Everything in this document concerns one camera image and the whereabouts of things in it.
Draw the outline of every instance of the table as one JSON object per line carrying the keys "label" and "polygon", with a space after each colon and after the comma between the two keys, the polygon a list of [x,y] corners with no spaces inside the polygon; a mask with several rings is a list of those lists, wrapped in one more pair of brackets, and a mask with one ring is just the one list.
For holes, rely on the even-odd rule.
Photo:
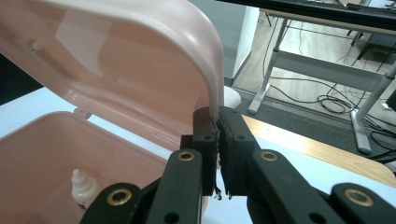
{"label": "table", "polygon": [[389,86],[396,75],[396,63],[392,65],[386,74],[365,71],[359,68],[346,66],[343,64],[330,63],[322,60],[309,58],[306,56],[289,53],[279,49],[282,36],[285,34],[288,20],[308,21],[316,24],[323,24],[333,27],[346,28],[352,30],[368,31],[371,33],[378,33],[384,35],[396,35],[395,31],[378,29],[375,27],[365,27],[362,25],[344,23],[340,21],[328,21],[318,18],[311,18],[301,16],[288,12],[275,11],[266,9],[272,16],[284,18],[282,26],[271,55],[270,62],[268,63],[267,70],[265,71],[264,80],[259,91],[256,93],[248,112],[250,114],[257,113],[265,93],[269,87],[269,78],[274,67],[285,69],[294,73],[316,77],[334,83],[346,85],[355,89],[369,91],[371,95],[363,106],[358,110],[355,109],[350,113],[350,117],[355,132],[355,138],[358,145],[358,150],[365,154],[371,153],[370,143],[364,128],[364,117],[379,99],[381,94]]}
{"label": "table", "polygon": [[244,116],[244,120],[253,135],[257,137],[396,188],[395,175],[388,167],[379,162],[368,160],[247,116]]}

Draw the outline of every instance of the black cable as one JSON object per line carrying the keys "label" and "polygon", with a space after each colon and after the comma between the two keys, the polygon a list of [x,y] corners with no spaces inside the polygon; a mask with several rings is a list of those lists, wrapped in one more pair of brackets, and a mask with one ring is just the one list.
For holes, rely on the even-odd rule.
{"label": "black cable", "polygon": [[301,32],[302,32],[302,30],[303,30],[303,22],[301,22],[301,29],[300,29],[300,33],[299,33],[299,37],[300,37],[300,44],[299,44],[299,46],[298,46],[298,50],[300,51],[300,54],[301,55],[303,55],[303,52],[301,51],[301,45],[302,45],[302,43],[303,43],[303,40],[302,40],[302,38],[301,38]]}
{"label": "black cable", "polygon": [[[320,104],[323,106],[323,108],[326,109],[326,110],[328,110],[329,112],[336,113],[336,114],[344,114],[344,113],[350,113],[352,110],[354,110],[354,109],[356,108],[356,105],[353,104],[352,102],[350,102],[350,103],[351,103],[351,104],[350,104],[350,103],[345,102],[345,101],[343,101],[343,100],[341,100],[341,99],[339,99],[339,98],[332,97],[332,96],[329,95],[329,93],[330,93],[331,90],[335,90],[335,91],[337,91],[339,94],[341,94],[343,97],[345,97],[345,98],[347,99],[347,97],[346,97],[343,93],[341,93],[341,92],[340,92],[339,90],[337,90],[337,89],[334,89],[334,86],[335,86],[336,84],[335,84],[334,86],[330,86],[329,84],[324,83],[324,82],[321,82],[321,81],[316,81],[316,80],[312,80],[312,79],[305,79],[305,78],[295,78],[295,77],[270,77],[270,78],[274,78],[274,79],[286,79],[286,80],[310,81],[310,82],[316,82],[316,83],[319,83],[319,84],[322,84],[322,85],[325,85],[325,86],[329,87],[330,90],[327,92],[326,95],[320,95],[320,96],[317,98],[317,100],[316,100],[315,102],[313,102],[313,101],[312,101],[312,102],[307,102],[307,104],[320,103]],[[295,100],[295,99],[289,97],[288,95],[287,95],[287,97],[290,98],[291,100],[295,101],[295,102],[298,102],[298,103],[305,103],[305,101]],[[343,108],[343,111],[334,111],[334,110],[330,109],[329,107],[327,107],[327,106],[324,104],[324,102],[327,102],[327,101],[332,101],[332,102],[335,103],[336,105],[339,105],[340,107]],[[347,111],[346,108],[345,108],[345,106],[348,107],[348,108],[352,108],[352,107],[353,107],[353,109],[350,109],[349,111]]]}
{"label": "black cable", "polygon": [[379,145],[379,146],[381,146],[382,148],[385,148],[385,149],[387,149],[387,150],[391,150],[391,151],[395,151],[395,150],[396,150],[396,148],[385,147],[384,145],[381,145],[379,142],[377,142],[377,140],[374,138],[374,134],[375,134],[375,133],[381,134],[381,135],[385,135],[385,136],[388,136],[388,137],[393,137],[393,138],[395,138],[396,135],[394,135],[394,134],[388,134],[388,133],[381,133],[381,132],[370,132],[370,136],[372,137],[373,141],[374,141],[377,145]]}
{"label": "black cable", "polygon": [[[363,65],[363,68],[362,69],[364,69],[365,67],[366,67],[366,64],[367,64],[367,61],[368,61],[368,59],[366,59],[365,61],[364,61],[364,65]],[[351,96],[353,96],[353,97],[355,97],[355,98],[361,98],[360,96],[358,97],[358,96],[355,96],[354,94],[364,94],[364,93],[366,93],[366,91],[364,92],[364,93],[360,93],[360,92],[356,92],[356,91],[352,91],[352,88],[351,87],[349,87],[349,90],[348,90],[348,92],[350,93],[350,95]]]}
{"label": "black cable", "polygon": [[[332,96],[329,95],[330,91],[331,91],[331,90],[334,90],[334,91],[337,91],[338,93],[340,93],[343,97],[345,97],[345,98],[347,99],[347,97],[346,97],[343,93],[341,93],[339,90],[337,90],[337,89],[334,88],[334,87],[336,86],[336,84],[334,84],[333,86],[330,86],[330,85],[328,85],[327,83],[324,83],[324,82],[321,82],[321,81],[316,81],[316,80],[311,80],[311,79],[304,79],[304,78],[292,78],[292,77],[271,77],[271,78],[274,78],[274,79],[288,79],[288,80],[304,80],[304,81],[311,81],[311,82],[320,83],[320,84],[322,84],[322,85],[325,85],[325,86],[331,88],[331,89],[327,92],[326,95],[320,95],[316,101],[314,101],[314,102],[306,102],[306,101],[300,101],[300,100],[293,99],[292,97],[288,96],[285,92],[283,92],[283,91],[280,90],[279,88],[277,88],[277,87],[275,87],[275,86],[273,86],[273,85],[270,86],[270,87],[272,87],[272,88],[274,88],[274,89],[280,91],[282,94],[284,94],[286,97],[288,97],[288,98],[291,99],[292,101],[295,101],[295,102],[298,102],[298,103],[303,103],[303,104],[320,103],[324,109],[326,109],[327,111],[329,111],[329,112],[331,112],[331,113],[336,113],[336,114],[349,113],[349,112],[355,110],[356,108],[359,108],[359,103],[361,102],[361,100],[363,99],[364,94],[365,94],[365,92],[364,92],[363,95],[362,95],[362,97],[360,98],[360,100],[359,100],[356,104],[353,104],[353,102],[351,102],[351,101],[349,101],[349,100],[348,100],[348,101],[349,101],[350,103],[345,102],[345,101],[343,101],[343,100],[341,100],[341,99],[339,99],[339,98],[332,97]],[[324,102],[326,102],[326,101],[331,101],[331,102],[335,103],[336,105],[339,105],[341,108],[343,108],[342,111],[334,111],[334,110],[330,109],[329,107],[327,107],[327,106],[324,104]],[[371,138],[373,139],[373,141],[374,141],[376,144],[378,144],[380,147],[383,147],[383,148],[385,148],[385,149],[393,150],[392,148],[385,147],[385,146],[383,146],[382,144],[380,144],[380,143],[375,139],[374,134],[375,134],[375,133],[376,133],[376,134],[382,134],[382,135],[385,135],[385,136],[388,136],[388,137],[396,138],[396,133],[393,133],[392,131],[389,131],[389,130],[386,130],[386,129],[382,128],[381,126],[379,126],[378,124],[376,124],[374,121],[372,121],[370,118],[365,118],[365,119],[364,119],[364,122],[365,122],[369,127],[371,127],[372,129],[375,130],[375,132],[371,132],[371,133],[370,133],[370,136],[371,136]],[[388,156],[389,156],[389,153],[386,152],[386,153],[380,154],[380,155],[378,155],[378,156],[375,156],[375,157],[372,157],[372,158],[369,158],[369,159],[375,160],[375,161],[378,161],[378,162],[389,162],[389,161],[395,161],[395,160],[396,160],[396,158],[380,160],[380,159],[382,159],[383,157],[388,157]]]}
{"label": "black cable", "polygon": [[372,118],[372,119],[376,119],[376,120],[379,120],[379,121],[381,121],[381,122],[384,122],[384,123],[386,123],[386,124],[388,124],[388,125],[390,125],[390,126],[396,127],[396,124],[392,124],[392,123],[389,123],[389,122],[384,121],[384,120],[382,120],[382,119],[378,119],[378,118],[376,118],[376,117],[374,117],[374,116],[372,116],[372,115],[367,114],[366,116],[368,116],[368,117],[370,117],[370,118]]}
{"label": "black cable", "polygon": [[[268,43],[267,50],[265,51],[265,55],[264,55],[264,60],[263,60],[263,62],[262,62],[262,73],[263,73],[263,74],[264,74],[264,70],[265,70],[265,68],[264,68],[264,67],[265,67],[265,59],[266,59],[266,56],[267,56],[268,49],[269,49],[269,46],[270,46],[270,44],[271,44],[272,38],[273,38],[274,33],[275,33],[275,28],[276,28],[276,25],[277,25],[277,21],[278,21],[278,19],[276,19],[276,24],[275,24],[275,26],[274,26],[273,32],[271,33],[270,41],[269,41],[269,43]],[[288,27],[287,27],[286,32],[288,31],[288,29],[289,29],[289,27],[290,27],[290,24],[291,24],[291,21],[290,21],[290,23],[289,23],[289,25],[288,25]],[[302,44],[301,31],[302,31],[302,30],[303,30],[303,24],[302,24],[302,27],[301,27],[300,33],[299,33],[299,36],[300,36],[299,51],[300,51],[300,53],[303,55],[303,53],[301,52],[301,44]],[[340,61],[340,60],[342,60],[343,58],[345,58],[345,59],[344,59],[344,64],[345,64],[345,63],[346,63],[347,56],[348,56],[348,54],[350,53],[351,50],[352,50],[352,47],[349,48],[348,52],[346,53],[346,55],[345,55],[344,57],[338,59],[338,60],[335,61],[335,62],[337,63],[338,61]],[[388,53],[387,57],[385,58],[385,60],[388,58],[388,56],[390,55],[390,53],[391,53],[391,50],[389,51],[389,53]],[[378,72],[378,70],[379,70],[379,69],[381,68],[381,66],[384,64],[385,60],[379,65],[379,67],[377,68],[376,72]],[[359,108],[359,104],[360,104],[361,100],[363,99],[363,97],[364,97],[364,95],[365,95],[365,93],[366,93],[366,91],[365,91],[365,92],[363,93],[363,95],[361,96],[361,98],[359,99],[358,103],[357,103],[357,104],[354,104],[354,103],[353,103],[352,101],[350,101],[343,93],[341,93],[340,91],[338,91],[337,89],[334,88],[337,84],[335,84],[335,85],[333,85],[333,86],[331,87],[330,85],[328,85],[328,84],[326,84],[326,83],[324,83],[324,82],[320,82],[320,81],[316,81],[316,80],[311,80],[311,79],[303,79],[303,78],[285,78],[285,77],[270,77],[270,78],[312,81],[312,82],[317,82],[317,83],[320,83],[320,84],[322,84],[322,85],[325,85],[325,86],[330,87],[330,89],[329,89],[329,91],[327,92],[326,95],[320,95],[320,96],[318,96],[317,100],[314,101],[314,102],[306,102],[306,101],[300,101],[300,100],[293,99],[293,98],[291,98],[290,96],[288,96],[285,92],[283,92],[281,89],[279,89],[279,88],[277,88],[277,87],[271,85],[272,88],[274,88],[274,89],[280,91],[282,94],[284,94],[286,97],[288,97],[288,98],[291,99],[292,101],[295,101],[295,102],[298,102],[298,103],[302,103],[302,104],[315,104],[315,103],[320,103],[324,109],[326,109],[327,111],[329,111],[329,112],[331,112],[331,113],[335,113],[335,114],[350,113],[351,111],[353,111],[353,110]],[[333,96],[330,96],[329,93],[330,93],[331,91],[337,91],[339,94],[341,94],[343,97],[345,97],[349,102],[343,101],[343,100],[341,100],[341,99],[339,99],[339,98],[336,98],[336,97],[333,97]],[[332,102],[332,103],[334,103],[334,104],[336,104],[336,105],[339,105],[339,106],[342,108],[342,111],[334,111],[334,110],[330,109],[329,107],[327,107],[327,106],[324,104],[324,102],[327,102],[327,101],[330,101],[330,102]],[[384,120],[381,120],[381,119],[377,119],[377,120],[380,120],[380,121],[382,121],[382,122],[384,122],[384,123],[387,123],[388,125],[391,125],[391,126],[395,126],[395,127],[396,127],[396,125],[391,124],[391,123],[388,123],[388,122],[386,122],[386,121],[384,121]],[[395,138],[396,138],[396,134],[393,133],[393,132],[391,132],[391,131],[389,131],[389,130],[383,129],[383,128],[380,127],[379,125],[375,124],[373,121],[371,121],[371,122],[366,122],[366,123],[368,123],[368,125],[370,124],[369,126],[371,126],[372,128],[374,127],[375,130],[376,130],[376,129],[379,130],[379,132],[371,132],[371,133],[370,133],[370,135],[371,135],[373,141],[374,141],[376,144],[378,144],[379,146],[381,146],[381,147],[383,147],[383,148],[386,148],[386,149],[389,149],[388,147],[384,147],[384,146],[382,146],[381,144],[379,144],[378,141],[376,141],[376,139],[374,138],[374,133],[383,134],[383,133],[380,133],[380,132],[384,132],[385,134],[383,134],[383,135],[387,135],[387,136],[395,137]]]}
{"label": "black cable", "polygon": [[318,101],[309,102],[309,101],[300,101],[300,100],[296,100],[296,99],[293,99],[293,98],[291,98],[290,96],[288,96],[285,92],[283,92],[282,90],[280,90],[278,87],[273,86],[273,85],[270,85],[270,87],[276,89],[277,91],[280,91],[280,92],[281,92],[282,94],[284,94],[286,97],[288,97],[288,98],[291,99],[292,101],[295,101],[295,102],[298,102],[298,103],[302,103],[302,104],[316,104],[316,103],[318,102]]}
{"label": "black cable", "polygon": [[[366,42],[366,44],[364,45],[364,48],[366,48],[367,45],[369,44],[369,42],[372,41],[372,38],[373,38],[373,36],[371,36],[371,37],[369,38],[369,40],[368,40],[368,41]],[[379,37],[376,39],[374,45],[378,44],[378,41],[379,41]],[[355,59],[355,61],[353,62],[353,64],[352,64],[351,66],[353,66],[353,65],[355,64],[355,62],[357,62],[357,61],[358,61],[358,58]]]}

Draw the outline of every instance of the floor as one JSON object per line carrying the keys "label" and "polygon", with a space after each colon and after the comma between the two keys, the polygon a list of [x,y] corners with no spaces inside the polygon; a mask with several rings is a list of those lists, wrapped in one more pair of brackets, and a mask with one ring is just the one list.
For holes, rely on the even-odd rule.
{"label": "floor", "polygon": [[[270,27],[265,14],[261,12],[258,20],[257,30],[255,33],[251,56],[248,59],[245,67],[242,69],[238,78],[233,84],[234,88],[255,94],[260,88],[263,80],[263,71],[268,66],[271,57],[272,48],[275,45],[277,32],[280,28],[282,19],[270,17],[272,26]],[[292,21],[289,29],[283,38],[280,48],[285,51],[302,54],[328,62],[342,63],[353,65],[354,67],[362,68],[369,71],[376,71],[385,73],[391,67],[391,64],[396,60],[396,56],[390,54],[386,57],[388,52],[385,49],[375,48],[366,53],[362,59],[356,58],[364,47],[364,37],[352,48],[350,43],[355,36],[355,32],[347,35],[348,30],[326,27],[322,25],[311,24],[307,22]],[[333,86],[334,83],[323,81],[320,79],[307,77],[301,74],[295,74],[289,71],[274,68],[272,77],[292,77],[311,79],[323,82],[327,85]],[[285,80],[285,79],[270,79],[272,87],[277,87],[285,92],[288,96],[295,100],[302,102],[315,102],[320,95],[326,94],[331,88],[317,82],[304,81],[304,80]],[[350,100],[354,104],[362,105],[365,99],[369,96],[370,92],[363,95],[363,91],[351,89],[346,86],[337,85],[335,87],[339,92],[343,93],[344,98],[337,91],[330,91],[330,95],[339,97],[345,101]],[[388,89],[381,96],[380,100],[376,102],[375,106],[370,110],[369,114],[390,123],[396,123],[396,114],[394,111],[384,110],[381,104],[389,98],[389,96],[396,89],[396,81],[393,81]],[[294,105],[306,107],[310,110],[329,115],[334,118],[350,120],[348,113],[334,114],[330,113],[323,108],[319,103],[298,103],[285,96],[275,88],[270,88],[267,92],[268,97],[287,102]],[[324,102],[330,109],[342,112],[343,108],[339,105]],[[396,132],[396,128],[381,123],[384,127]]]}

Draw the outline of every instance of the container lid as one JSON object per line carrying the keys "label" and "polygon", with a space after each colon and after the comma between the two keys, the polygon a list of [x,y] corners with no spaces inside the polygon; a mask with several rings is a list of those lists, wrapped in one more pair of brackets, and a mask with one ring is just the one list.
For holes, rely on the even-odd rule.
{"label": "container lid", "polygon": [[5,0],[0,52],[71,104],[176,150],[223,104],[223,51],[185,0]]}

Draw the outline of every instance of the wooden table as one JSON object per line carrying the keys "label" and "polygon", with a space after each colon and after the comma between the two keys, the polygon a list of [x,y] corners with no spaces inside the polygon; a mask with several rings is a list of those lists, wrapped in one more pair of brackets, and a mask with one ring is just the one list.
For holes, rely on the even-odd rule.
{"label": "wooden table", "polygon": [[379,162],[368,160],[253,118],[246,116],[243,116],[243,118],[255,136],[396,188],[396,178],[393,172]]}

